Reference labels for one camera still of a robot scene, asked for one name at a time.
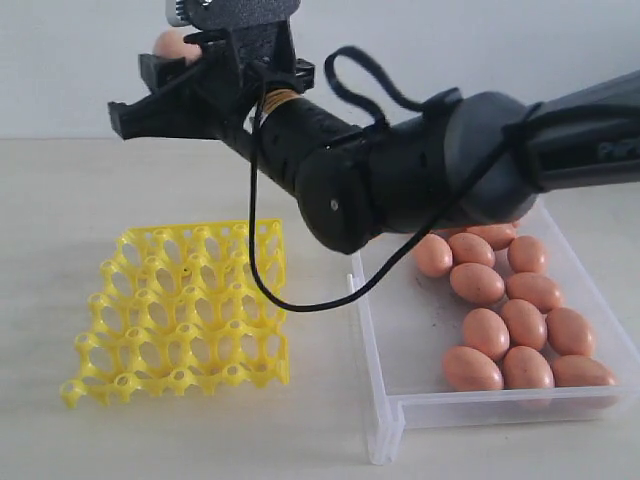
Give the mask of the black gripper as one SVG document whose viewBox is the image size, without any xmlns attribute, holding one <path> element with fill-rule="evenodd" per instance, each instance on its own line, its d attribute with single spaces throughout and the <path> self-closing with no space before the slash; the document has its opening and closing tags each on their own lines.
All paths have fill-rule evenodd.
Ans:
<svg viewBox="0 0 640 480">
<path fill-rule="evenodd" d="M 302 94 L 314 87 L 315 65 L 296 55 L 288 20 L 193 33 L 185 42 L 201 58 L 138 56 L 150 92 L 132 104 L 109 102 L 111 128 L 122 139 L 223 140 L 241 129 L 262 85 Z"/>
</svg>

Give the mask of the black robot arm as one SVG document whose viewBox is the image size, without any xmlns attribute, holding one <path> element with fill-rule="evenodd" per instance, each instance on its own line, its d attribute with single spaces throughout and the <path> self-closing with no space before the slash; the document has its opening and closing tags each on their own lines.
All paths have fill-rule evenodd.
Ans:
<svg viewBox="0 0 640 480">
<path fill-rule="evenodd" d="M 309 101 L 313 64 L 299 59 L 281 20 L 193 34 L 194 62 L 139 59 L 149 94 L 113 102 L 123 139 L 218 140 L 292 196 L 312 235 L 344 254 L 386 233 L 507 223 L 536 197 L 639 177 L 639 76 L 629 73 L 532 105 L 458 89 L 405 101 L 390 124 L 346 91 L 370 126 Z"/>
</svg>

